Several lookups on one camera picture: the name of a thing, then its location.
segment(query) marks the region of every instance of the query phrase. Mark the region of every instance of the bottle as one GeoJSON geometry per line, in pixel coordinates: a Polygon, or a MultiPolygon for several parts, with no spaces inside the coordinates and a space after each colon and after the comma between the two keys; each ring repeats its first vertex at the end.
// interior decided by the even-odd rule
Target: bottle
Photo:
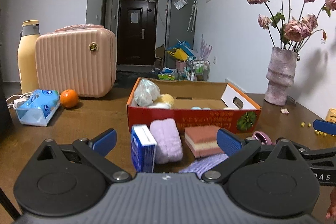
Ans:
{"type": "Polygon", "coordinates": [[[39,88],[35,59],[35,44],[39,36],[38,20],[23,22],[19,49],[17,51],[22,94],[39,88]]]}

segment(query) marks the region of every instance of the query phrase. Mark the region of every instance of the black circular cover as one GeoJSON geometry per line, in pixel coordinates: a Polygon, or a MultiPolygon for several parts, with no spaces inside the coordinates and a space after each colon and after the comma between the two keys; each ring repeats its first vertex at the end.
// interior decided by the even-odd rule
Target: black circular cover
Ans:
{"type": "Polygon", "coordinates": [[[242,208],[270,218],[311,213],[320,193],[309,167],[295,160],[242,167],[231,175],[228,191],[242,208]]]}
{"type": "Polygon", "coordinates": [[[14,195],[23,211],[47,217],[80,213],[95,205],[106,190],[103,175],[92,167],[37,161],[37,168],[23,170],[14,195]]]}

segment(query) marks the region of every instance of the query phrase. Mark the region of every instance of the suitcase handle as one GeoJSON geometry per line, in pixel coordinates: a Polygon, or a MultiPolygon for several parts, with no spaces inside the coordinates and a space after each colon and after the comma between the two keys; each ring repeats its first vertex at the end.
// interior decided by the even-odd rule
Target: suitcase handle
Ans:
{"type": "Polygon", "coordinates": [[[71,31],[71,30],[80,30],[80,29],[93,29],[93,28],[100,28],[104,29],[102,25],[94,25],[94,24],[78,24],[78,25],[71,25],[64,27],[62,29],[57,29],[55,32],[63,32],[63,31],[71,31]]]}

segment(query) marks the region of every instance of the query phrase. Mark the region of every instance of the blue tissue pack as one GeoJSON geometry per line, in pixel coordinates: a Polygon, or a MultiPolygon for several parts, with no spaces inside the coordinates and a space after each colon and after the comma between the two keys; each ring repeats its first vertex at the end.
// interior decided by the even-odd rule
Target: blue tissue pack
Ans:
{"type": "Polygon", "coordinates": [[[35,90],[16,109],[16,114],[22,124],[46,127],[59,105],[59,93],[56,90],[35,90]]]}
{"type": "Polygon", "coordinates": [[[131,157],[137,172],[153,173],[157,143],[145,124],[131,130],[131,157]]]}

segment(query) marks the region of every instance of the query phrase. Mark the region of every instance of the wooden table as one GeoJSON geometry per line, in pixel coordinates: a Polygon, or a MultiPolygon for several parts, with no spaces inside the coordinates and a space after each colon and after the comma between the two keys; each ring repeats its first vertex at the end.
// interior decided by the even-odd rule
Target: wooden table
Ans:
{"type": "MultiPolygon", "coordinates": [[[[128,131],[126,102],[130,90],[114,88],[107,96],[95,100],[80,100],[75,110],[60,109],[46,128],[23,126],[11,110],[13,125],[7,134],[0,138],[0,186],[9,199],[18,208],[13,195],[13,186],[20,171],[44,139],[53,138],[59,144],[70,144],[81,137],[93,138],[108,128],[116,129],[118,142],[107,155],[113,161],[132,175],[135,170],[130,159],[130,134],[128,131]]],[[[318,118],[301,105],[287,106],[290,114],[280,112],[280,107],[270,105],[263,100],[261,94],[250,94],[263,107],[257,130],[267,133],[272,140],[285,137],[311,149],[327,148],[336,145],[336,138],[321,137],[314,133],[313,128],[301,128],[300,123],[313,123],[318,118]]],[[[251,134],[239,134],[241,138],[251,134]]],[[[176,164],[157,166],[158,172],[177,172],[188,166],[194,157],[184,144],[184,158],[176,164]]],[[[313,215],[324,222],[327,208],[330,204],[331,187],[321,187],[320,198],[313,215]]],[[[11,223],[11,218],[0,206],[1,223],[11,223]]]]}

